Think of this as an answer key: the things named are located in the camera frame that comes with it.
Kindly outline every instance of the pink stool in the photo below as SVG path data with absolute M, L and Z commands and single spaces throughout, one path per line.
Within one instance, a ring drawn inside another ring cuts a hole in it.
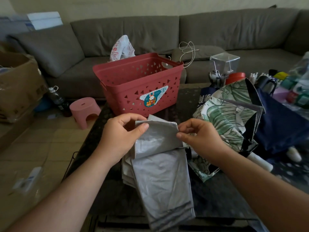
M 88 127 L 86 122 L 87 116 L 91 114 L 99 115 L 101 112 L 94 98 L 90 97 L 81 98 L 73 102 L 70 105 L 70 110 L 81 129 L 86 129 Z

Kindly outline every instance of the white plastic bag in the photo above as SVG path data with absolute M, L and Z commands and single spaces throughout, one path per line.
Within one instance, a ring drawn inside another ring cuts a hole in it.
M 114 44 L 111 51 L 110 61 L 116 61 L 123 58 L 134 57 L 134 48 L 132 47 L 127 35 L 123 35 Z

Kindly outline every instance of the red cup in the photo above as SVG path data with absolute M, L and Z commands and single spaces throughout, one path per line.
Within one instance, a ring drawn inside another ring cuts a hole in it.
M 246 74 L 244 72 L 236 72 L 229 75 L 229 78 L 225 80 L 225 84 L 232 84 L 235 81 L 239 81 L 246 78 Z

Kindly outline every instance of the forearm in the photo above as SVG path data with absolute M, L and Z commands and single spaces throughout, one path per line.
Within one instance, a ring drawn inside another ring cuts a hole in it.
M 110 164 L 95 151 L 8 231 L 79 231 L 109 169 Z
M 309 196 L 233 150 L 219 166 L 270 231 L 307 231 Z

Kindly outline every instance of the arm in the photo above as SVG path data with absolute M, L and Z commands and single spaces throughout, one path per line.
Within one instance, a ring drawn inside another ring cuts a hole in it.
M 109 169 L 149 127 L 142 124 L 132 131 L 123 127 L 132 127 L 135 120 L 146 118 L 123 114 L 109 119 L 98 147 L 88 160 L 7 232 L 80 231 Z
M 178 128 L 177 137 L 228 176 L 270 231 L 308 230 L 308 194 L 234 152 L 211 123 L 190 119 Z

